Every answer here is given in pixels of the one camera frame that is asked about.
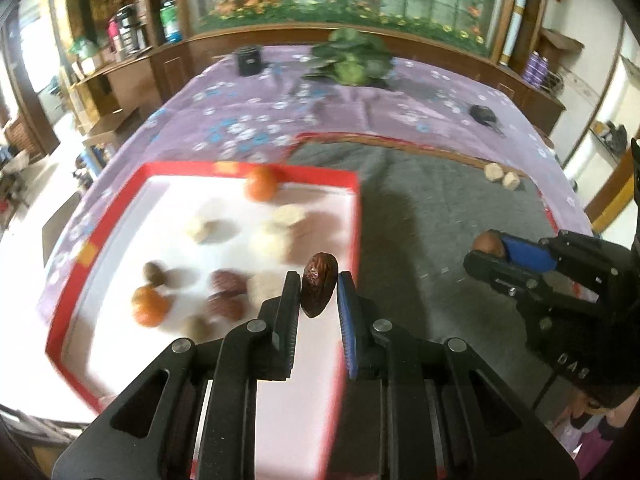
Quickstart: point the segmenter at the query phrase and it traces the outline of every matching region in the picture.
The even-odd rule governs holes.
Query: red border
[[[129,181],[122,187],[111,202],[111,205],[102,215],[102,218],[86,242],[87,245],[91,244],[97,251],[88,265],[80,263],[78,260],[81,258],[76,259],[76,263],[69,274],[64,289],[58,298],[58,304],[53,314],[45,346],[45,354],[54,367],[57,368],[65,381],[96,413],[100,413],[103,409],[98,402],[98,397],[91,393],[81,380],[73,375],[65,366],[62,361],[62,351],[66,332],[75,311],[76,303],[82,293],[84,283],[89,273],[91,273],[100,251],[107,242],[118,220],[124,214],[144,183],[152,176],[185,175],[245,178],[248,172],[255,166],[257,166],[257,164],[249,164],[247,162],[202,162],[194,160],[149,162],[143,164],[136,170],[136,173],[134,173]],[[360,184],[358,182],[358,175],[352,171],[328,170],[327,168],[315,168],[312,166],[290,166],[287,164],[267,164],[267,166],[276,173],[280,182],[342,187],[354,192],[356,201],[353,209],[350,262],[351,272],[355,278],[360,256]],[[334,375],[335,389],[331,401],[333,414],[329,419],[329,422],[333,425],[337,424],[337,417],[339,416],[340,399],[344,389],[344,370],[344,361],[340,360],[336,365]],[[329,444],[329,448],[322,454],[326,456],[321,462],[323,466],[326,466],[328,462],[328,452],[330,451],[330,444],[333,443],[334,435],[335,428],[328,427],[324,440]]]

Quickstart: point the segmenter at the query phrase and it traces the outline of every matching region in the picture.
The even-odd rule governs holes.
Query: bolt
[[[189,341],[185,337],[176,339],[173,343],[171,343],[171,350],[173,350],[177,354],[182,354],[186,352],[189,348],[191,348],[191,341]]]
[[[456,352],[456,353],[461,353],[466,350],[466,343],[462,341],[462,339],[459,339],[457,337],[453,339],[449,339],[447,346],[449,346],[449,349],[452,352]]]
[[[550,317],[543,317],[540,320],[540,330],[549,330],[554,325],[554,322],[551,321]]]
[[[246,324],[246,329],[249,332],[262,332],[265,328],[267,328],[267,324],[261,319],[252,319]]]
[[[394,326],[388,319],[377,319],[373,322],[376,332],[389,332]]]

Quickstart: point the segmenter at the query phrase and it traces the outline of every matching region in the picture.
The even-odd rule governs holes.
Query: green leafy plant
[[[311,49],[313,70],[305,77],[330,77],[345,86],[366,86],[393,68],[392,56],[379,37],[354,28],[339,28],[329,41]]]

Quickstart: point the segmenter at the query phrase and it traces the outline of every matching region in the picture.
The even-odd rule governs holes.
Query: floral tablecloth
[[[591,233],[560,166],[502,92],[405,59],[394,61],[389,88],[377,89],[301,78],[308,69],[308,47],[266,47],[262,58],[268,67],[251,77],[237,75],[232,57],[208,67],[121,148],[78,206],[52,255],[38,303],[45,320],[96,222],[141,164],[160,159],[276,162],[303,132],[393,137],[519,168],[538,186],[559,228]],[[490,107],[502,134],[476,123],[467,113],[471,104]]]

